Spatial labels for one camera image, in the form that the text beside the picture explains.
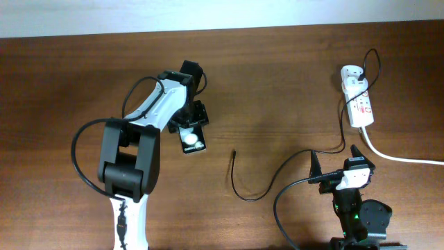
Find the black smartphone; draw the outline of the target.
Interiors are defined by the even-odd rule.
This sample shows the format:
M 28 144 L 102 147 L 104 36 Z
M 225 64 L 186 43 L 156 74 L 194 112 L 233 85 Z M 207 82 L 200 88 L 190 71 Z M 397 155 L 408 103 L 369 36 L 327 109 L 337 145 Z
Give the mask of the black smartphone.
M 179 128 L 180 141 L 184 154 L 205 151 L 207 148 L 202 126 Z

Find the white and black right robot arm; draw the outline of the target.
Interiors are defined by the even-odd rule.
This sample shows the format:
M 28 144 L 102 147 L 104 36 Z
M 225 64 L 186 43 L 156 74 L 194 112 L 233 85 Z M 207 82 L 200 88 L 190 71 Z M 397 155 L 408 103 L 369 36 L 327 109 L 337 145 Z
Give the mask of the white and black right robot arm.
M 343 237 L 330 240 L 331 249 L 407 249 L 400 243 L 385 243 L 392 208 L 374 199 L 363 200 L 360 190 L 370 184 L 375 165 L 355 145 L 350 158 L 334 172 L 322 173 L 315 151 L 311 152 L 309 183 L 319 184 L 320 194 L 333 196 Z

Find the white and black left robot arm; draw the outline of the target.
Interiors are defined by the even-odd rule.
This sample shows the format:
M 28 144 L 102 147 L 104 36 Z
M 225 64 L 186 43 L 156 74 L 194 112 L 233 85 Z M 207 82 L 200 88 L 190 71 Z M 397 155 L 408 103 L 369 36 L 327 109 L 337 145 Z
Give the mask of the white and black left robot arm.
M 202 67 L 184 61 L 180 70 L 166 70 L 138 109 L 120 122 L 106 122 L 98 179 L 110 195 L 114 213 L 114 248 L 148 249 L 146 206 L 160 173 L 160 133 L 180 137 L 185 154 L 207 148 L 203 127 L 209 119 L 195 97 L 206 81 Z

